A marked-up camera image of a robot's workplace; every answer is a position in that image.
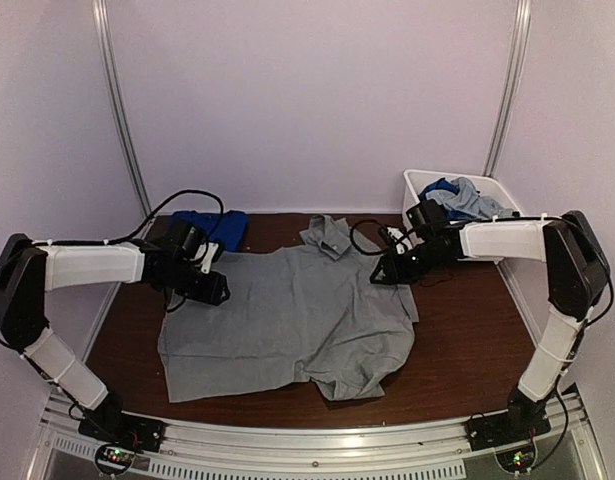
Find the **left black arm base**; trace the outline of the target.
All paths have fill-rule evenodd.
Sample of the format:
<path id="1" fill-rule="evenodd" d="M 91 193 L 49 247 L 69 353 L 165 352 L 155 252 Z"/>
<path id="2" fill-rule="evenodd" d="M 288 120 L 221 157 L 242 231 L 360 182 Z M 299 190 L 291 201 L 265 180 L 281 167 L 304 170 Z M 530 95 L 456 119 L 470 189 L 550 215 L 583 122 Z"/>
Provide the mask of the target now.
<path id="1" fill-rule="evenodd" d="M 161 420 L 123 411 L 123 401 L 113 390 L 94 409 L 78 406 L 81 435 L 121 446 L 137 453 L 158 453 L 165 433 Z"/>

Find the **grey garment pile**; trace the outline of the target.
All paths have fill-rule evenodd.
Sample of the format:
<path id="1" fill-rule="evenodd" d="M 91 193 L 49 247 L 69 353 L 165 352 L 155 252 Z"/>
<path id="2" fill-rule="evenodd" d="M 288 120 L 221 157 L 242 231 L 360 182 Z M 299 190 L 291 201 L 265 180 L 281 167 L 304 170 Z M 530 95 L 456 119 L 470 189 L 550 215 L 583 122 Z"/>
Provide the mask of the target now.
<path id="1" fill-rule="evenodd" d="M 224 253 L 229 300 L 179 302 L 158 339 L 172 403 L 312 382 L 330 401 L 377 398 L 407 361 L 419 319 L 407 286 L 370 283 L 373 243 L 312 217 L 295 247 Z"/>

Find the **light grey-blue garment in bin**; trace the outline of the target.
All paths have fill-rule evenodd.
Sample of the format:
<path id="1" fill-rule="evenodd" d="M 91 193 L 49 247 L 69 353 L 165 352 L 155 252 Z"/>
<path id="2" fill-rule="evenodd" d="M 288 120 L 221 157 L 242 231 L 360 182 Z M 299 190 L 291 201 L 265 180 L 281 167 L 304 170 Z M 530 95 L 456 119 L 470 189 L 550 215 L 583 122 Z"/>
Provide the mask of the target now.
<path id="1" fill-rule="evenodd" d="M 419 200 L 433 200 L 442 207 L 450 221 L 490 220 L 519 217 L 513 208 L 504 207 L 495 198 L 482 195 L 474 183 L 466 177 L 452 180 L 440 178 L 427 185 L 419 194 Z"/>

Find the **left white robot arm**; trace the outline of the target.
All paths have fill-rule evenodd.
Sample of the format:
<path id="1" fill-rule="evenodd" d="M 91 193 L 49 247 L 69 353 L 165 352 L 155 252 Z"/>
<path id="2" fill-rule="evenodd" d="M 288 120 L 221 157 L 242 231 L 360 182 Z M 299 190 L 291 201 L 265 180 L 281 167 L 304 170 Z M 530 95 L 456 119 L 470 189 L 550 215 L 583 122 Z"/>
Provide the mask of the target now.
<path id="1" fill-rule="evenodd" d="M 91 313 L 93 301 L 122 284 L 143 284 L 184 300 L 219 305 L 228 300 L 226 277 L 214 262 L 224 245 L 204 230 L 177 222 L 148 240 L 35 240 L 12 234 L 0 253 L 0 343 L 33 365 L 86 411 L 110 444 L 124 442 L 131 424 L 119 402 L 61 336 L 51 316 Z"/>

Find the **blue garment in bin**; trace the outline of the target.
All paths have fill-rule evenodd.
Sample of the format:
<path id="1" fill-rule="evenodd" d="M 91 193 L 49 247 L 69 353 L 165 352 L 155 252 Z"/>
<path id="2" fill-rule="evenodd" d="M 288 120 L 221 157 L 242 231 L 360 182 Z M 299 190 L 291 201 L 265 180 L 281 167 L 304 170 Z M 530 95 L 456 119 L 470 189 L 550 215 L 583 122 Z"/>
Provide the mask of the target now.
<path id="1" fill-rule="evenodd" d="M 420 201 L 433 200 L 440 205 L 449 220 L 476 219 L 480 214 L 480 193 L 466 177 L 447 180 L 445 177 L 427 185 L 418 194 Z"/>

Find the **blue t-shirt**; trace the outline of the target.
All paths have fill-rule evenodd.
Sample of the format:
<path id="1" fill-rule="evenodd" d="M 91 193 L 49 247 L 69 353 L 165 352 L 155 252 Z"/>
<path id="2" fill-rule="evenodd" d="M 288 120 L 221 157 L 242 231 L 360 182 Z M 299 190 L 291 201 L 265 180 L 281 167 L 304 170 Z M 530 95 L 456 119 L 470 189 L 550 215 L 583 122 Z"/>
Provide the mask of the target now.
<path id="1" fill-rule="evenodd" d="M 221 241 L 228 252 L 238 252 L 249 225 L 249 216 L 242 211 L 229 210 L 219 213 L 202 213 L 194 210 L 174 212 L 167 229 L 177 220 L 191 222 L 209 234 L 212 242 Z"/>

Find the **left aluminium frame post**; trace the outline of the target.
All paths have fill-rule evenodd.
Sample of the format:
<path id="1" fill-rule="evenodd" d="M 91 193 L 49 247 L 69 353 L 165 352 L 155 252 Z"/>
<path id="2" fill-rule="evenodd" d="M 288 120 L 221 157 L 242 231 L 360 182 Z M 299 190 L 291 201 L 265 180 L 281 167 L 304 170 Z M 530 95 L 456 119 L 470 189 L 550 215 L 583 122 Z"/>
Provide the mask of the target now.
<path id="1" fill-rule="evenodd" d="M 130 183 L 140 211 L 144 217 L 147 217 L 151 211 L 151 202 L 139 165 L 124 104 L 109 23 L 107 2 L 104 0 L 93 0 L 92 11 L 94 27 L 101 53 L 103 74 L 112 110 L 112 119 L 116 128 Z"/>

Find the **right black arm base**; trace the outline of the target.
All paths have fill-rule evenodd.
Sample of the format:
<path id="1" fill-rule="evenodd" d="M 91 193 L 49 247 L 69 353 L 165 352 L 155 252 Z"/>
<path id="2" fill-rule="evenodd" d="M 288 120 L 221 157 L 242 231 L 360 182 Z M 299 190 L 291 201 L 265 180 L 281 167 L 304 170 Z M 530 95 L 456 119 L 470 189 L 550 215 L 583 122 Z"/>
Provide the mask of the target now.
<path id="1" fill-rule="evenodd" d="M 464 424 L 472 451 L 496 448 L 529 440 L 532 435 L 546 434 L 551 425 L 546 417 L 546 398 L 533 401 L 514 387 L 501 413 L 476 413 Z"/>

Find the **white plastic laundry bin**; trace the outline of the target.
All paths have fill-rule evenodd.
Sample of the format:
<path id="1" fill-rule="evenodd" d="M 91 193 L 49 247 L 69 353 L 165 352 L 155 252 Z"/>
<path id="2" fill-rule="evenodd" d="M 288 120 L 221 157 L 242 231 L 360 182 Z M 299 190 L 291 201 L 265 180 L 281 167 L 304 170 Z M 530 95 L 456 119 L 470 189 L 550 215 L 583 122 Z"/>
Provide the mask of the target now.
<path id="1" fill-rule="evenodd" d="M 405 189 L 403 195 L 402 221 L 404 226 L 407 229 L 411 227 L 411 222 L 407 217 L 407 211 L 419 203 L 419 194 L 426 186 L 441 178 L 453 180 L 458 177 L 468 178 L 481 195 L 492 197 L 504 208 L 518 211 L 521 214 L 524 213 L 503 185 L 490 177 L 433 170 L 407 169 L 403 172 Z"/>

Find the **aluminium frame post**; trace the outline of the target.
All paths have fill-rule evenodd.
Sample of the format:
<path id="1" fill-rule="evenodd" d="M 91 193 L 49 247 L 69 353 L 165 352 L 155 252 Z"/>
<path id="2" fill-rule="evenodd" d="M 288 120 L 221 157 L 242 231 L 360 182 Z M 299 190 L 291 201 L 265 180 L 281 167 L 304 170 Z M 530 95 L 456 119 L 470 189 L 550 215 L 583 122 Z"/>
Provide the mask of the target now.
<path id="1" fill-rule="evenodd" d="M 93 0 L 92 11 L 94 27 L 101 53 L 103 74 L 112 110 L 112 119 L 116 128 L 130 183 L 140 211 L 144 217 L 147 217 L 151 211 L 151 202 L 139 165 L 124 104 L 109 23 L 107 2 L 104 0 Z"/>
<path id="2" fill-rule="evenodd" d="M 518 0 L 516 2 L 516 13 L 513 22 L 503 90 L 496 121 L 494 123 L 488 156 L 483 170 L 483 175 L 485 177 L 493 178 L 495 176 L 502 155 L 526 58 L 531 28 L 531 4 L 532 2 L 530 0 Z"/>

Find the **right aluminium frame post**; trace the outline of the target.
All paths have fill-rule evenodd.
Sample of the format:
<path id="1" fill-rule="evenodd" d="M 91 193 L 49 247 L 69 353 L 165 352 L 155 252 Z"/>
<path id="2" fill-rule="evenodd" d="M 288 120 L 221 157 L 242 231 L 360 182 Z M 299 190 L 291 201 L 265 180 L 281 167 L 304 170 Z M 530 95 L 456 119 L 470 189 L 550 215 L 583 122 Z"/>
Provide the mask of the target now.
<path id="1" fill-rule="evenodd" d="M 485 177 L 493 178 L 495 176 L 502 155 L 526 58 L 531 28 L 531 4 L 532 2 L 530 0 L 518 0 L 516 2 L 516 13 L 513 22 L 503 90 L 496 121 L 494 123 L 488 156 L 483 170 L 483 175 Z"/>

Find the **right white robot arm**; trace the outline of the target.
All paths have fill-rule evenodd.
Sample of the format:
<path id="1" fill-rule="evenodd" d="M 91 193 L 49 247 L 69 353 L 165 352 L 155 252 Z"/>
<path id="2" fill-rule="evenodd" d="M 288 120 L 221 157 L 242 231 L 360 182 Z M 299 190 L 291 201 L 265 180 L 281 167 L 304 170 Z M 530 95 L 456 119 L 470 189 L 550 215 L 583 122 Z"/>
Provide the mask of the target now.
<path id="1" fill-rule="evenodd" d="M 611 292 L 610 267 L 586 216 L 572 210 L 561 216 L 450 220 L 433 200 L 408 213 L 411 227 L 391 227 L 381 234 L 387 244 L 378 252 L 370 276 L 376 285 L 409 285 L 438 266 L 483 258 L 525 259 L 545 265 L 548 319 L 528 366 L 509 396 L 515 406 L 500 419 L 506 440 L 522 440 L 538 424 L 533 407 L 549 399 L 576 357 L 593 311 Z"/>

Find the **aluminium front rail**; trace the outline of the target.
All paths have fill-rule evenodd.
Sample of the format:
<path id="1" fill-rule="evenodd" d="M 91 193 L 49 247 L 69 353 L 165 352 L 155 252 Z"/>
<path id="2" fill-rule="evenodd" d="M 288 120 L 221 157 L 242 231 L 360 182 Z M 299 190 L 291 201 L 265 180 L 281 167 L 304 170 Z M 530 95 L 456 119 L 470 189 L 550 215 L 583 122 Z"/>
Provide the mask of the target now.
<path id="1" fill-rule="evenodd" d="M 122 479 L 515 479 L 512 460 L 535 453 L 530 479 L 607 476 L 580 396 L 552 400 L 551 429 L 530 441 L 472 449 L 465 418 L 346 429 L 263 429 L 167 420 L 159 449 L 119 467 Z"/>

